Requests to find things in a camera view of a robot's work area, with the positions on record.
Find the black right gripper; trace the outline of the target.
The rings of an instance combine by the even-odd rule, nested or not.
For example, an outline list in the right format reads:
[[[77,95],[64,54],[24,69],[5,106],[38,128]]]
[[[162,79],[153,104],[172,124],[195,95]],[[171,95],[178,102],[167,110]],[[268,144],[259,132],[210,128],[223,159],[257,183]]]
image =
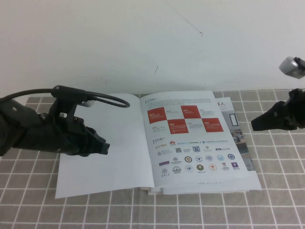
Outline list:
[[[305,92],[291,90],[286,101],[279,101],[268,111],[251,121],[254,131],[296,130],[305,128]]]

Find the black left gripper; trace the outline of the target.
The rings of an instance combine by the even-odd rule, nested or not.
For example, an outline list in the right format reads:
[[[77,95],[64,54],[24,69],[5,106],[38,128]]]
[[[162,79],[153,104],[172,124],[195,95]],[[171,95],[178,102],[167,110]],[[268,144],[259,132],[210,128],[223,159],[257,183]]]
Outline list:
[[[30,129],[30,148],[70,156],[87,157],[92,154],[108,155],[110,144],[100,137],[96,130],[84,125],[84,120],[74,117],[72,121],[65,118],[46,118],[38,126]]]

